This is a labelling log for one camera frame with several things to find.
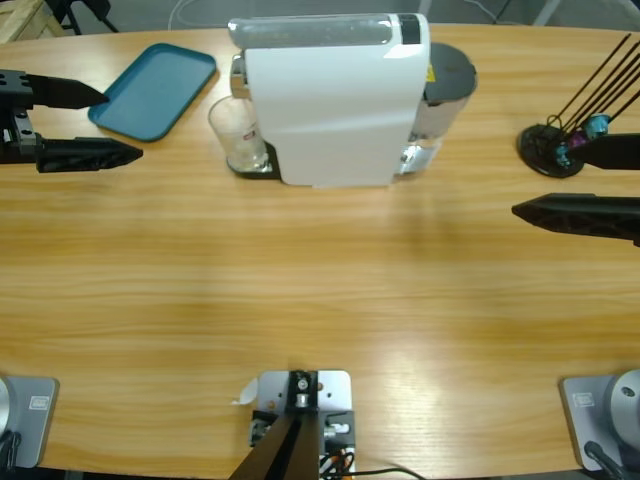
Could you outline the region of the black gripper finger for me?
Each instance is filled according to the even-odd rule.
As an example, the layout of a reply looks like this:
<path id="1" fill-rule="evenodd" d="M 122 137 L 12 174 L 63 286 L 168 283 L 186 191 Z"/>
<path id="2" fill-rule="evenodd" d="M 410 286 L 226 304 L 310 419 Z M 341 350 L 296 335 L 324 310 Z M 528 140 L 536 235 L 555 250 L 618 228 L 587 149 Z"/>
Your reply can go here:
<path id="1" fill-rule="evenodd" d="M 608 134 L 571 149 L 568 157 L 605 170 L 638 170 L 640 134 Z"/>
<path id="2" fill-rule="evenodd" d="M 626 240 L 639 246 L 638 197 L 550 193 L 516 204 L 511 211 L 550 232 Z"/>

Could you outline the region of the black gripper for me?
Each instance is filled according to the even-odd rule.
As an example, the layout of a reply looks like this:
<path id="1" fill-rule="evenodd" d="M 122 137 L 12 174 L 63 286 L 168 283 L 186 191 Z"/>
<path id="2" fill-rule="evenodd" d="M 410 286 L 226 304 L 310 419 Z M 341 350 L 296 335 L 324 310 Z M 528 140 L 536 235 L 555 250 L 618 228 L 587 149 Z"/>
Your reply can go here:
<path id="1" fill-rule="evenodd" d="M 82 109 L 109 98 L 84 83 L 65 78 L 1 72 L 1 164 L 33 164 L 38 139 L 26 109 L 34 105 Z M 44 140 L 37 158 L 39 173 L 90 172 L 128 165 L 141 149 L 111 138 Z"/>

